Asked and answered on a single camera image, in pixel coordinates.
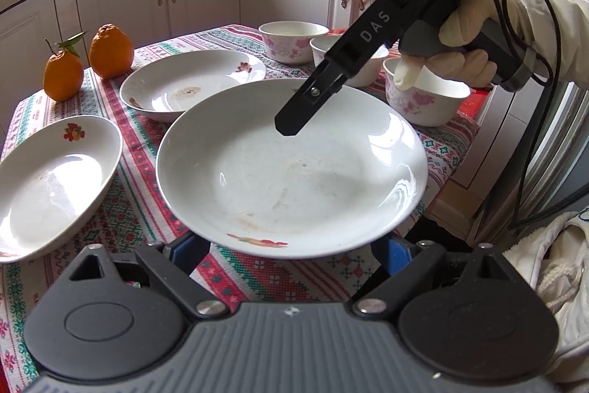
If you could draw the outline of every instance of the gray ribbed surface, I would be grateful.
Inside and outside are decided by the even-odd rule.
[[[289,316],[290,307],[299,313]],[[111,386],[41,378],[31,393],[548,393],[543,379],[491,389],[465,386],[424,368],[384,323],[361,321],[337,303],[245,303],[202,322],[164,365]]]

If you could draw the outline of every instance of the black device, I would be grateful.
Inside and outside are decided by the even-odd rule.
[[[532,76],[534,53],[522,62],[505,26],[487,20],[476,39],[464,48],[441,44],[441,25],[459,0],[375,0],[325,54],[303,86],[276,115],[276,129],[296,135],[342,85],[354,77],[382,44],[399,41],[401,53],[431,57],[450,50],[484,49],[498,70],[493,83],[517,91]]]
[[[381,239],[393,275],[354,301],[234,313],[188,277],[209,247],[192,232],[129,254],[86,246],[25,323],[40,371],[27,391],[556,392],[542,376],[556,321],[490,245]]]

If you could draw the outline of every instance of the cable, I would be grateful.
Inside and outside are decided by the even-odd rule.
[[[519,45],[519,47],[522,48],[523,50],[528,49],[528,46],[525,44],[525,42],[522,39],[520,39],[519,36],[516,34],[516,32],[513,28],[513,25],[511,24],[511,21],[509,20],[509,12],[507,9],[507,0],[501,0],[501,4],[499,3],[499,0],[493,0],[493,1],[495,3],[495,7],[497,8],[499,21],[501,23],[501,27],[503,29],[505,38],[507,40],[507,45],[509,46],[510,51],[512,53],[516,52],[515,47],[514,47],[514,42],[517,45]],[[576,200],[580,199],[581,197],[583,197],[584,195],[589,193],[589,184],[584,185],[584,187],[573,192],[571,195],[566,197],[566,199],[563,199],[562,201],[560,201],[557,205],[547,208],[544,211],[538,212],[537,214],[531,215],[528,218],[525,218],[522,220],[518,219],[519,208],[521,206],[521,198],[523,195],[523,185],[524,185],[524,181],[525,181],[525,175],[528,171],[529,164],[532,161],[532,157],[534,156],[534,149],[536,147],[536,143],[538,142],[538,139],[540,138],[540,134],[542,132],[542,128],[544,126],[544,123],[546,122],[546,117],[548,116],[550,106],[552,104],[552,101],[554,100],[554,95],[556,93],[557,82],[558,82],[558,78],[560,77],[560,69],[561,69],[561,64],[562,64],[562,36],[561,36],[561,30],[560,30],[558,18],[556,17],[556,13],[554,12],[554,8],[553,8],[552,4],[550,3],[550,0],[544,0],[544,2],[546,2],[546,5],[549,9],[550,15],[551,15],[553,23],[554,23],[554,30],[556,33],[556,47],[557,47],[556,69],[555,69],[555,71],[553,71],[552,67],[550,66],[550,63],[546,60],[546,58],[544,58],[540,54],[536,54],[536,58],[542,64],[544,64],[544,66],[546,67],[546,70],[549,74],[549,78],[546,81],[542,81],[535,74],[532,75],[532,78],[537,83],[544,86],[544,88],[550,87],[551,90],[549,92],[548,101],[547,101],[546,106],[544,107],[544,111],[541,115],[540,123],[538,123],[538,127],[534,133],[534,137],[532,138],[532,144],[529,147],[528,154],[526,156],[525,163],[523,165],[521,178],[519,180],[518,191],[517,191],[517,195],[515,198],[514,213],[513,213],[512,220],[511,220],[510,224],[508,225],[508,228],[510,230],[520,229],[520,228],[530,225],[536,221],[543,220],[544,218],[550,217],[554,213],[560,211],[561,209],[566,208],[566,206],[570,205],[570,203],[575,202]],[[518,54],[515,54],[514,57],[521,61],[521,58]]]

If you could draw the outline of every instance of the hand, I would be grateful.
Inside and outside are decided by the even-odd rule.
[[[525,21],[522,20],[527,19],[525,8],[519,0],[507,0],[507,9],[514,31],[529,45],[533,36],[531,27],[525,29],[523,25]],[[499,22],[493,0],[461,0],[460,6],[440,28],[440,42],[449,47],[467,45],[481,32],[488,18]],[[487,52],[482,49],[466,54],[445,52],[429,59],[402,55],[395,70],[395,86],[401,90],[412,87],[424,66],[440,77],[458,80],[470,87],[484,87],[497,72],[497,65],[489,61]]]

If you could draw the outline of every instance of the person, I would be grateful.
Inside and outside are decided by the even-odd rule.
[[[562,35],[560,81],[589,89],[589,1],[550,0]],[[556,67],[556,31],[544,0],[508,0],[509,19],[520,39]],[[461,0],[440,29],[451,47],[469,44],[487,18],[498,21],[493,0]],[[497,66],[483,50],[449,52],[429,59],[402,55],[395,85],[413,85],[423,66],[471,87],[491,82]],[[563,390],[589,391],[589,207],[564,213],[524,237],[504,256],[543,299],[560,330],[547,377]]]

